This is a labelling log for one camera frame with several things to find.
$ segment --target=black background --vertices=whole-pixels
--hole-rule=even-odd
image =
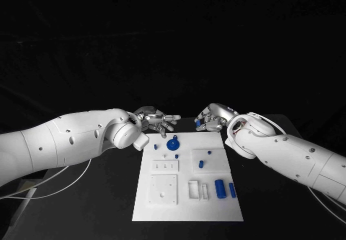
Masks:
[[[0,132],[86,110],[212,102],[284,114],[344,151],[340,0],[10,1],[0,6]]]

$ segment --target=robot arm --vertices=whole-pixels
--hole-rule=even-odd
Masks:
[[[346,204],[346,158],[298,137],[277,135],[262,118],[239,115],[212,103],[194,122],[196,130],[217,132],[226,125],[225,144],[248,159],[259,161],[285,177],[323,192]]]
[[[142,131],[151,128],[164,136],[164,128],[173,130],[168,122],[179,119],[154,107],[134,113],[114,108],[70,113],[27,130],[0,134],[0,186],[40,170],[79,164],[111,148],[132,144],[141,151],[150,141]]]

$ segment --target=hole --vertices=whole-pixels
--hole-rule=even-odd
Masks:
[[[75,138],[72,136],[69,137],[69,143],[70,143],[70,145],[73,145],[73,143],[75,143]]]

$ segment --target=small blue piece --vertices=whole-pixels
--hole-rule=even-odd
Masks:
[[[232,183],[229,183],[228,185],[229,185],[229,190],[230,190],[232,198],[236,198],[235,185],[233,185]]]
[[[177,135],[173,136],[173,139],[167,141],[167,149],[170,151],[176,151],[179,149],[180,143],[179,143],[179,137]]]
[[[217,199],[225,199],[226,190],[225,190],[223,181],[220,179],[215,180],[215,189],[216,189]]]

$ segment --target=blue object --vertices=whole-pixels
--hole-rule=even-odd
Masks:
[[[226,190],[225,190],[223,181],[220,179],[215,180],[215,189],[216,189],[217,199],[225,199]]]
[[[229,185],[229,190],[230,190],[232,198],[236,198],[235,185],[233,185],[232,183],[229,183],[228,185]]]
[[[177,139],[179,139],[179,137],[177,137],[177,135],[174,135],[173,139],[170,139],[167,141],[167,149],[170,151],[176,151],[179,149],[180,144],[179,144],[179,140]]]

